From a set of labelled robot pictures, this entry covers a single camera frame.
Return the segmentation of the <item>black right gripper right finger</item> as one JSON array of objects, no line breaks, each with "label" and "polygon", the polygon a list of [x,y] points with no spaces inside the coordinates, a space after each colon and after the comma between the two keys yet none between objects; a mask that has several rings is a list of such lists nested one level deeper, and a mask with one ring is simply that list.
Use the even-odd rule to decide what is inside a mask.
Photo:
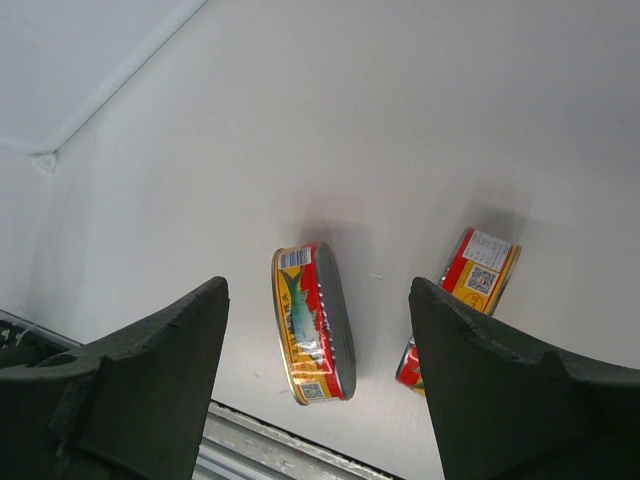
[{"label": "black right gripper right finger", "polygon": [[448,479],[635,479],[639,373],[539,340],[425,278],[409,294]]}]

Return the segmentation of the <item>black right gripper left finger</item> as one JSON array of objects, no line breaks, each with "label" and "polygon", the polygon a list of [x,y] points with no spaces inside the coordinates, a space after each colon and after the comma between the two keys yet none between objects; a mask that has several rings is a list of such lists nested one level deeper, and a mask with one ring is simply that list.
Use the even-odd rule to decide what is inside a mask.
[{"label": "black right gripper left finger", "polygon": [[229,314],[224,278],[93,342],[1,321],[5,479],[188,479]]}]

